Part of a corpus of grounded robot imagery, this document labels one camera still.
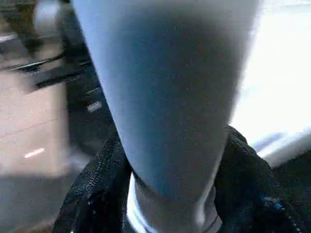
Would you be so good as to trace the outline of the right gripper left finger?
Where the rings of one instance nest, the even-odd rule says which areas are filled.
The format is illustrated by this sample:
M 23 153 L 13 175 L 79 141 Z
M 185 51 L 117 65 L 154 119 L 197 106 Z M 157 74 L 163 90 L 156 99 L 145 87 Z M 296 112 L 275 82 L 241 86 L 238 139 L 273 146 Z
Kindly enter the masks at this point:
M 52 231 L 121 233 L 131 172 L 119 136 L 114 133 L 71 185 Z

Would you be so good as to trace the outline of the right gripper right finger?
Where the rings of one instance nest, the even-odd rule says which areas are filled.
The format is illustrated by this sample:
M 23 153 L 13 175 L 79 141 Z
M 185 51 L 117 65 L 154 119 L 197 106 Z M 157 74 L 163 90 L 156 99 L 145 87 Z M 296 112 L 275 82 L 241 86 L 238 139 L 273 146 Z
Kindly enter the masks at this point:
M 272 168 L 230 125 L 215 178 L 221 233 L 309 233 Z

